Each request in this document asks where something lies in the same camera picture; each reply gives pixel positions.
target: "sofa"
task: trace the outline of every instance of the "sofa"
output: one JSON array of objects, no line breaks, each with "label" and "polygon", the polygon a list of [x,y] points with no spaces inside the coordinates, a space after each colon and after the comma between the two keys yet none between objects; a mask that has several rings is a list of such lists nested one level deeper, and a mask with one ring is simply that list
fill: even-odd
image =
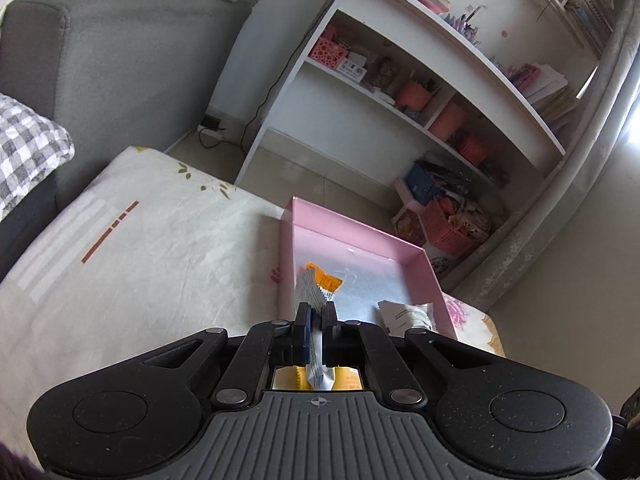
[{"label": "sofa", "polygon": [[163,151],[200,123],[250,12],[248,4],[225,0],[8,6],[0,92],[64,126],[76,155],[0,223],[0,280],[127,146]]}]

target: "pink tray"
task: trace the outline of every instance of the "pink tray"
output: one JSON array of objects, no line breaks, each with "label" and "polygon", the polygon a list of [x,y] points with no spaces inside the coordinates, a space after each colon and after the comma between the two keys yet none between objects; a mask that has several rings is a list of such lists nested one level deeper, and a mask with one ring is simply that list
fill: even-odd
[{"label": "pink tray", "polygon": [[294,319],[296,279],[313,262],[344,280],[338,319],[381,322],[377,303],[433,303],[437,330],[456,338],[442,290],[424,250],[324,207],[293,198],[280,222],[278,316]]}]

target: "tile floor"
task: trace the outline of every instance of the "tile floor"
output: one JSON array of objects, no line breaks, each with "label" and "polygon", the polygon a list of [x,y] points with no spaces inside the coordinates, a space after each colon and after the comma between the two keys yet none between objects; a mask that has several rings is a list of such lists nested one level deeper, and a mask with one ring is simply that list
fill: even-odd
[{"label": "tile floor", "polygon": [[[202,136],[207,145],[215,142]],[[227,182],[233,182],[242,166],[242,152],[237,146],[222,143],[206,150],[197,134],[189,134],[169,152],[173,158]],[[271,203],[286,207],[297,196],[377,229],[392,232],[391,219],[396,212],[370,202],[331,180],[306,170],[273,152],[258,148],[243,189]]]}]

